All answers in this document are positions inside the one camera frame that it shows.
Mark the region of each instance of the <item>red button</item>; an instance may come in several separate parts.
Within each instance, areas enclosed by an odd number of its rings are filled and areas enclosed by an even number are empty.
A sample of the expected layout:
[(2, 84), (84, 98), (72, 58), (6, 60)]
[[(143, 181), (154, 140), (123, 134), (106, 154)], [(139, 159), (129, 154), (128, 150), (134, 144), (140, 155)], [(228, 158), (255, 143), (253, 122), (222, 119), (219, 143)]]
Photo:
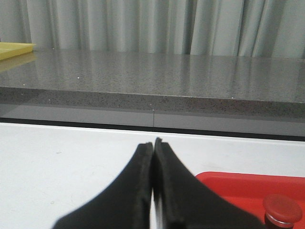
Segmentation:
[(281, 222), (295, 223), (302, 218), (298, 203), (287, 196), (270, 194), (264, 198), (263, 206), (266, 213)]

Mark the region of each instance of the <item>red tray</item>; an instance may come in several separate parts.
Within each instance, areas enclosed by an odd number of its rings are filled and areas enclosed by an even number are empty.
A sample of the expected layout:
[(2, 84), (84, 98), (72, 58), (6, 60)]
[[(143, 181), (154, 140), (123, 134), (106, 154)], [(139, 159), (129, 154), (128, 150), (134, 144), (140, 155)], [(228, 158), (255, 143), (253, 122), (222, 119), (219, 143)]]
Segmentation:
[(252, 213), (264, 222), (263, 198), (272, 193), (288, 196), (300, 205), (301, 221), (294, 229), (305, 228), (305, 178), (239, 173), (204, 172), (197, 176), (202, 183), (235, 206)]

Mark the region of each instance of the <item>white table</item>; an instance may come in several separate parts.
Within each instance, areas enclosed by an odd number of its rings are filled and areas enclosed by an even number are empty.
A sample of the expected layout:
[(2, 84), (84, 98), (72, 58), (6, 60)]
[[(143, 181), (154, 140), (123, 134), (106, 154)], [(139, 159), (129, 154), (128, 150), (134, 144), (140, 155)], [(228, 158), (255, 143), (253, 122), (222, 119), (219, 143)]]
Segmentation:
[(0, 123), (0, 228), (51, 228), (107, 187), (139, 143), (157, 136), (194, 175), (305, 177), (305, 142)]

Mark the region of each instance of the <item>white curtain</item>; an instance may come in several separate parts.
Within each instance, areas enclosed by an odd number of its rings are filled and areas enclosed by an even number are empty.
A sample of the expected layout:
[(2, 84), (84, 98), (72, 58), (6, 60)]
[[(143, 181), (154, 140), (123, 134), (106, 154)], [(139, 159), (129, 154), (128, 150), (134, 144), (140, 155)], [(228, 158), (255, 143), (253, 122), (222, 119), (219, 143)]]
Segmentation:
[(305, 58), (305, 0), (0, 0), (3, 42)]

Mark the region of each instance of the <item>speckled stone surface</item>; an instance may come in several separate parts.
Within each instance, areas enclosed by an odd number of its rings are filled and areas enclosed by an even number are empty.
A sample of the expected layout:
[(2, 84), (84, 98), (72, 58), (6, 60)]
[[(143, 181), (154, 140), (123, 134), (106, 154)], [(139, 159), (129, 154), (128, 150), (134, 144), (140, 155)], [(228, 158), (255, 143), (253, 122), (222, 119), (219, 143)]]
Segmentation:
[(305, 122), (305, 60), (37, 50), (0, 62), (0, 103)]

